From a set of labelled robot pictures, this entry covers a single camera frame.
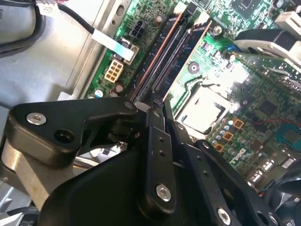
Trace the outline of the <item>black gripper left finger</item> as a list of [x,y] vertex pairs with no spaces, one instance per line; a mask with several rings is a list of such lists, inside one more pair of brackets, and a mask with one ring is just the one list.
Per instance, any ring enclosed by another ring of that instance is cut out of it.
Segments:
[[127,143],[126,151],[172,153],[161,106],[110,97],[21,104],[8,114],[8,153],[19,155],[8,167],[39,210],[76,177],[72,165],[79,153],[117,142]]

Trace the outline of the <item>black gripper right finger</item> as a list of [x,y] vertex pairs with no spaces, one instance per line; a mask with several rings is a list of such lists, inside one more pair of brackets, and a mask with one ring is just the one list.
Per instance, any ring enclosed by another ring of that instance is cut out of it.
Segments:
[[281,226],[276,212],[245,182],[206,140],[192,142],[164,101],[176,177],[184,210],[198,226]]

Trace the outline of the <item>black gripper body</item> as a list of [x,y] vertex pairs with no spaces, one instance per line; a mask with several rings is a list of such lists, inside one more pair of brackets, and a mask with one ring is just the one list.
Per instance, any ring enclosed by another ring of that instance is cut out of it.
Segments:
[[191,172],[172,154],[125,151],[63,183],[48,197],[40,226],[210,226]]

